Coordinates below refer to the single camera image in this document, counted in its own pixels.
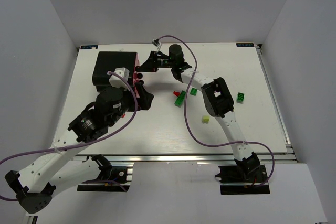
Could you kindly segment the green upturned lego brick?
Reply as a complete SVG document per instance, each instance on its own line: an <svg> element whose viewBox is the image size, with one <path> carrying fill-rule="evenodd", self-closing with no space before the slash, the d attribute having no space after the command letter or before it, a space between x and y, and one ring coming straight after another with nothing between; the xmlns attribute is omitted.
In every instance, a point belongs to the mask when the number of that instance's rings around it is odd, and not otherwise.
<svg viewBox="0 0 336 224"><path fill-rule="evenodd" d="M236 98L236 101L237 103L243 103L244 102L244 98L245 98L245 94L244 93L237 93L237 98Z"/></svg>

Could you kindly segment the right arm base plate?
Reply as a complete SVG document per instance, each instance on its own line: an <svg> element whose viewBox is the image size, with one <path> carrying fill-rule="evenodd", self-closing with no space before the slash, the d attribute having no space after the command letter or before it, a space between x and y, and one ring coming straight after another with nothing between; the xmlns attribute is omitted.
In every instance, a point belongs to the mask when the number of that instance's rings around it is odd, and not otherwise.
<svg viewBox="0 0 336 224"><path fill-rule="evenodd" d="M215 180L220 183L222 195L268 195L268 183L260 186L267 179L264 165L261 165L252 175L244 178L237 166L219 166Z"/></svg>

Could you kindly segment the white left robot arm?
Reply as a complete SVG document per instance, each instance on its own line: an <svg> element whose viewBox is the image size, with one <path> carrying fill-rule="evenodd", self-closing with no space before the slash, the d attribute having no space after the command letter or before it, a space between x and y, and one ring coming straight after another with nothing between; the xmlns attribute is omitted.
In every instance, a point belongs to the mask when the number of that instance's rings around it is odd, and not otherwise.
<svg viewBox="0 0 336 224"><path fill-rule="evenodd" d="M103 89L94 102L69 124L64 134L53 141L52 151L37 158L20 171L5 175L19 204L29 213L44 209L60 192L86 181L102 183L118 173L102 155L92 155L69 172L61 169L90 143L107 134L108 129L128 111L148 110L154 95L138 82L127 88Z"/></svg>

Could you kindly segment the black pink drawer cabinet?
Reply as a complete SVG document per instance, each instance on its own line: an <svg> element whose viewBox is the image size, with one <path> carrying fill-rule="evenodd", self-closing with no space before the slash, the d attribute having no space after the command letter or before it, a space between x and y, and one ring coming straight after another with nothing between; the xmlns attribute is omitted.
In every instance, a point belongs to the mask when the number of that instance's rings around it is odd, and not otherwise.
<svg viewBox="0 0 336 224"><path fill-rule="evenodd" d="M142 75L137 73L139 66L138 54L136 52L120 52L120 51L101 51L98 53L96 65L92 75L92 83L96 87L97 92L105 94L105 89L110 89L109 71L115 72L118 69L125 68L129 71L127 83L132 87L137 100L138 110L141 110L141 99L138 88L143 81Z"/></svg>

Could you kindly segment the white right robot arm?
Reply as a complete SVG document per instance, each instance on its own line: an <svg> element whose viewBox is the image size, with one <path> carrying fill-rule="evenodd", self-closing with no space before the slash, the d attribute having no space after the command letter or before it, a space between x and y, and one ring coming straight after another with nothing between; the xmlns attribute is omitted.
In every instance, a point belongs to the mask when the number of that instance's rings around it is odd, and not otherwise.
<svg viewBox="0 0 336 224"><path fill-rule="evenodd" d="M140 72L157 72L160 68L170 68L173 77L187 85L187 89L195 88L200 91L207 113L214 117L220 124L232 147L234 161L240 173L238 179L247 181L254 176L260 167L260 160L253 149L247 143L234 113L234 100L228 89L225 80L221 77L212 79L190 66L184 59L182 47L178 44L169 46L169 53L161 52L161 44L154 40L152 44L156 47L151 51L149 58L138 67Z"/></svg>

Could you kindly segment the red wedge lego piece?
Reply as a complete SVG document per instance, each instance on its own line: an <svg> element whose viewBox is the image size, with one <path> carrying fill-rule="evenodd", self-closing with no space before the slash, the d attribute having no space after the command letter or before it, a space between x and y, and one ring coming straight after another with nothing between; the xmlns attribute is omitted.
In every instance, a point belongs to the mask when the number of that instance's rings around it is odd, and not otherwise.
<svg viewBox="0 0 336 224"><path fill-rule="evenodd" d="M173 94L174 94L175 96L177 96L177 97L180 95L180 93L177 92L177 91L174 91Z"/></svg>

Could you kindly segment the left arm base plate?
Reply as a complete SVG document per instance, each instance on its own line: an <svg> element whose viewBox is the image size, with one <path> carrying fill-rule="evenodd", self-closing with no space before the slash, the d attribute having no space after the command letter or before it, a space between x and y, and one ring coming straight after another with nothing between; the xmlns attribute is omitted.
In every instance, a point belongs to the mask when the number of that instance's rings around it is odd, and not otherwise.
<svg viewBox="0 0 336 224"><path fill-rule="evenodd" d="M86 161L94 161L99 167L98 177L90 183L81 183L77 191L126 193L130 187L132 168L111 164L104 156L87 156Z"/></svg>

